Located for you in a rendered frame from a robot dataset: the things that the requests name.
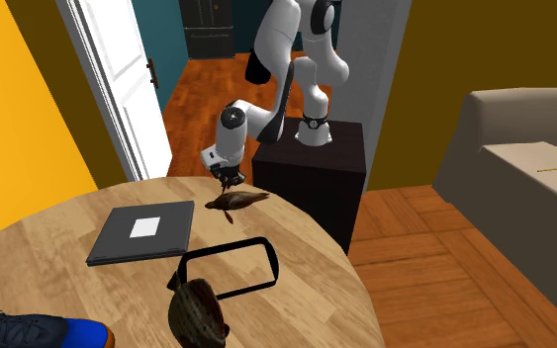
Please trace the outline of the dark robot stand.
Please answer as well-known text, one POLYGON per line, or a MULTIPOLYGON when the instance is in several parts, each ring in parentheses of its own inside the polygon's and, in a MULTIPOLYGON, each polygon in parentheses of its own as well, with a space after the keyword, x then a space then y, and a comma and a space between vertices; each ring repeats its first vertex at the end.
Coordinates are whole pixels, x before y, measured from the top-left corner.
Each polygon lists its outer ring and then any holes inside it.
POLYGON ((306 146, 295 139, 299 122, 287 118, 278 142, 259 145, 253 185, 307 213, 347 252, 366 177, 362 125, 330 121, 332 142, 306 146))

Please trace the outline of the brown bird figure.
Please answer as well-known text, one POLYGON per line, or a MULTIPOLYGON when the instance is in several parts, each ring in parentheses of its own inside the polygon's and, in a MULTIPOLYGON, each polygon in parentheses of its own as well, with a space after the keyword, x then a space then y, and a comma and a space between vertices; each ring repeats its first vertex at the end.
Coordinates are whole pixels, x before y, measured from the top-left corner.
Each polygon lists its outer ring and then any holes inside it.
POLYGON ((252 193, 244 191, 234 191, 222 193, 214 200, 205 204, 209 210, 223 211, 229 223, 233 223, 233 218, 229 211, 241 210, 250 205, 269 198, 269 193, 252 193))

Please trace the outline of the round wooden table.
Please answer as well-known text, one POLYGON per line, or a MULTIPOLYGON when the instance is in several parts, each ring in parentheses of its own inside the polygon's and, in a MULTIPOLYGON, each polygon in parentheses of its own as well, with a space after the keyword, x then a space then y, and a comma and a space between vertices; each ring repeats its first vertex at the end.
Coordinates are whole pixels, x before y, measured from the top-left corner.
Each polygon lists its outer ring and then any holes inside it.
POLYGON ((177 258, 99 267, 86 259, 113 208, 190 200, 191 249, 263 236, 278 255, 278 274, 259 245, 189 263, 190 276, 221 296, 227 348, 385 348, 365 287, 310 216, 277 195, 224 215, 207 208, 220 191, 208 177, 120 184, 0 230, 0 308, 101 321, 116 348, 180 348, 167 322, 177 258))

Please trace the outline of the dark cabinet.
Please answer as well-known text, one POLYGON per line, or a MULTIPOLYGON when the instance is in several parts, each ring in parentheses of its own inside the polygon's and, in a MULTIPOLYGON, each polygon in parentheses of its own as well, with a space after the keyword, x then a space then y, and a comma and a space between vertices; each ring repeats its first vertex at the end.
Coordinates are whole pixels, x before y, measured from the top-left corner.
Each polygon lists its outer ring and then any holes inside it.
POLYGON ((179 0, 190 59, 234 58, 231 0, 179 0))

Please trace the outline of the brown scaly fish figure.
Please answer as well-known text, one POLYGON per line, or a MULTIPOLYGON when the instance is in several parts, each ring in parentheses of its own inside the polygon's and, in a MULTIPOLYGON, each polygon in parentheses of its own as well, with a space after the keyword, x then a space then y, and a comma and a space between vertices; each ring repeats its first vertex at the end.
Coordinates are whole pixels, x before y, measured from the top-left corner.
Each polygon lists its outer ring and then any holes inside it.
POLYGON ((226 348, 230 327, 210 284, 204 279, 182 282, 177 272, 167 284, 173 292, 169 328, 182 348, 226 348))

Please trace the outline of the grey closed laptop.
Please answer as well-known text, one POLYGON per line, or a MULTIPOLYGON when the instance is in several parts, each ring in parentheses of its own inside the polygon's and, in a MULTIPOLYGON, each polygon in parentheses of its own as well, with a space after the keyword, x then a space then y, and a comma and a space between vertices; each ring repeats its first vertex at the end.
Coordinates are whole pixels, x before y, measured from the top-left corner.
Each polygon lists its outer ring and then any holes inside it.
POLYGON ((99 266, 180 256, 188 249, 193 201, 113 208, 86 264, 99 266))

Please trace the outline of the white door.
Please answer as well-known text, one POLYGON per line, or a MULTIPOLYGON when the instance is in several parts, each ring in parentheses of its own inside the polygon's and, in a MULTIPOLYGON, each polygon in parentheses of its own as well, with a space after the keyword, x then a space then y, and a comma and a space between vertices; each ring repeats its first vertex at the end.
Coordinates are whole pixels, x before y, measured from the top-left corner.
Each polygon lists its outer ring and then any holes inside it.
POLYGON ((132 1, 55 3, 127 179, 166 176, 172 152, 132 1))

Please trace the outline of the beige sofa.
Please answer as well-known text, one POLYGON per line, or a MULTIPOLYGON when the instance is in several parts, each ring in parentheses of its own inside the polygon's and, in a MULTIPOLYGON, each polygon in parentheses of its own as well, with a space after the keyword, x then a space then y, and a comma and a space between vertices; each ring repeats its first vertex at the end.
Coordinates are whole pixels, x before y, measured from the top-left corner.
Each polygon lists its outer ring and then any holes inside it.
POLYGON ((557 88, 467 94, 432 187, 557 308, 557 88))

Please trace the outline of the dark blue sneaker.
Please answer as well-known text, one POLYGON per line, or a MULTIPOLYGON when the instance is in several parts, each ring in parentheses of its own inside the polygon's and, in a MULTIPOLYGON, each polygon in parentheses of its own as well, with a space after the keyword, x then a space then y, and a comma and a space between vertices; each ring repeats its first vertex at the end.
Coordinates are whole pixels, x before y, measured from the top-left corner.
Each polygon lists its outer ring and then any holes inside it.
POLYGON ((7 314, 0 309, 0 348, 115 348, 102 322, 47 314, 7 314))

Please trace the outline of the black rectangular frame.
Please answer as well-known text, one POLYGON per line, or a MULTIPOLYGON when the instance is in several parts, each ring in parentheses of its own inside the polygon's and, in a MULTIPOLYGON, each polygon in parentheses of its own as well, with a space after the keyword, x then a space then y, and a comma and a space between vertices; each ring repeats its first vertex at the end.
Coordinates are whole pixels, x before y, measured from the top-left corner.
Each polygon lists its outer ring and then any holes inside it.
POLYGON ((228 252, 240 248, 246 248, 253 245, 262 245, 265 248, 267 259, 273 274, 274 279, 269 282, 257 284, 254 286, 249 286, 246 288, 241 288, 237 290, 233 290, 227 293, 218 294, 218 300, 224 300, 235 296, 240 296, 243 294, 259 291, 262 289, 267 289, 276 285, 278 278, 279 278, 279 261, 276 254, 276 251, 271 244, 271 242, 264 236, 255 236, 249 239, 238 240, 234 242, 219 244, 215 246, 205 247, 201 249, 196 249, 192 251, 188 251, 181 256, 179 265, 177 270, 173 273, 171 279, 167 284, 167 288, 171 291, 175 291, 176 282, 179 281, 181 284, 185 284, 187 282, 187 263, 196 258, 201 258, 205 256, 210 256, 214 254, 219 254, 223 252, 228 252))

